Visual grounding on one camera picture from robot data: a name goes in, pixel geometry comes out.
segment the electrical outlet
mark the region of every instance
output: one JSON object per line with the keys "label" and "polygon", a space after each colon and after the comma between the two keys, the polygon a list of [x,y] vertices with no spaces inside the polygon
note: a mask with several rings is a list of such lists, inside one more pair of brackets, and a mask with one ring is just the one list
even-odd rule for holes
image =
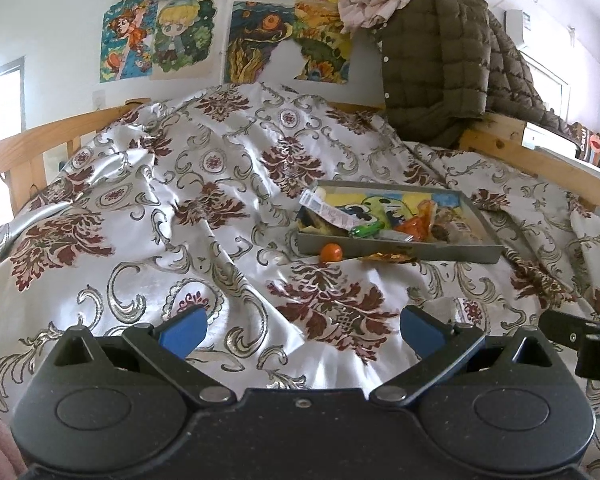
{"label": "electrical outlet", "polygon": [[104,108],[106,108],[107,95],[105,94],[104,90],[96,90],[92,94],[91,98],[93,100],[94,110],[104,110]]}

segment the colorful fabric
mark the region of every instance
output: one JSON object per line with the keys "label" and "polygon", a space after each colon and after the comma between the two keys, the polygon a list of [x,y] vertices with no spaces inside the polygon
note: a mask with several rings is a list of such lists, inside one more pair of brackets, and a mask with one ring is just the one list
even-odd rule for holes
{"label": "colorful fabric", "polygon": [[[320,264],[298,253],[299,195],[317,179],[448,187],[507,251],[462,262]],[[247,387],[362,388],[418,362],[399,334],[415,304],[493,334],[546,308],[600,316],[600,218],[563,189],[477,153],[404,143],[379,116],[282,86],[222,86],[147,105],[78,151],[0,227],[0,418],[67,327],[120,334],[202,306],[187,360]],[[573,370],[576,353],[558,348]],[[600,474],[600,383],[584,466]]]}

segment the quilted jacket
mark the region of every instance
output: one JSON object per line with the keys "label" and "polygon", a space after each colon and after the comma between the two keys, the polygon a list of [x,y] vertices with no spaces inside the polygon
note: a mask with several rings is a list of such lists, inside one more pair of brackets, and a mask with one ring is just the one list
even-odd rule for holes
{"label": "quilted jacket", "polygon": [[484,0],[411,0],[379,39],[388,121],[404,140],[449,148],[485,111],[573,140]]}

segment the bedspread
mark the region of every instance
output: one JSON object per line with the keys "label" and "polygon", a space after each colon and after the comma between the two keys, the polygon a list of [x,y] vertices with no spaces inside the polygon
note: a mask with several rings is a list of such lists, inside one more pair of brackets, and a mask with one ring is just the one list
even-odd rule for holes
{"label": "bedspread", "polygon": [[[462,190],[507,249],[461,262],[322,265],[294,243],[317,179]],[[417,362],[398,314],[509,334],[546,308],[600,314],[600,218],[564,190],[475,153],[404,143],[379,116],[282,86],[221,86],[138,108],[75,153],[0,227],[0,417],[62,331],[119,334],[203,306],[188,361],[240,396],[362,387]],[[573,369],[576,355],[558,348]],[[600,383],[584,464],[600,478]]]}

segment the orange ball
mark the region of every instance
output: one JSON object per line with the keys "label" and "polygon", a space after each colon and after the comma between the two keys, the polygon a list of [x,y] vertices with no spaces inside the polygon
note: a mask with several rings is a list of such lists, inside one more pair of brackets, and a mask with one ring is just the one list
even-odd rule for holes
{"label": "orange ball", "polygon": [[320,262],[329,264],[342,261],[342,247],[338,244],[326,244],[320,251]]}

